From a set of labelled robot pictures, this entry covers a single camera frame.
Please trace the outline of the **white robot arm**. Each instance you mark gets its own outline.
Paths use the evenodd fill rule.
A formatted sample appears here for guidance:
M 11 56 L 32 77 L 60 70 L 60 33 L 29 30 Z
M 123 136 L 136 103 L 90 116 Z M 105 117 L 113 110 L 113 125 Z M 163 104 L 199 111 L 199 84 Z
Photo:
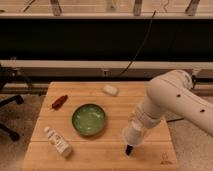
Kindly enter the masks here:
M 133 130 L 155 127 L 165 111 L 173 112 L 213 136 L 213 104 L 191 92 L 191 76 L 173 70 L 151 79 L 144 100 L 135 108 Z

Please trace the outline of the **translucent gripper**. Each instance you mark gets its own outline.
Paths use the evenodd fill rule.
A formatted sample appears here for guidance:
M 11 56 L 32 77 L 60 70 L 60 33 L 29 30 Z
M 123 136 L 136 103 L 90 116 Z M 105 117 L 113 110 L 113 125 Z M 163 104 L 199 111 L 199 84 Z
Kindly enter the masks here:
M 153 119 L 146 113 L 130 113 L 128 120 L 133 124 L 133 127 L 136 130 L 139 130 L 142 133 L 147 133 L 153 128 Z

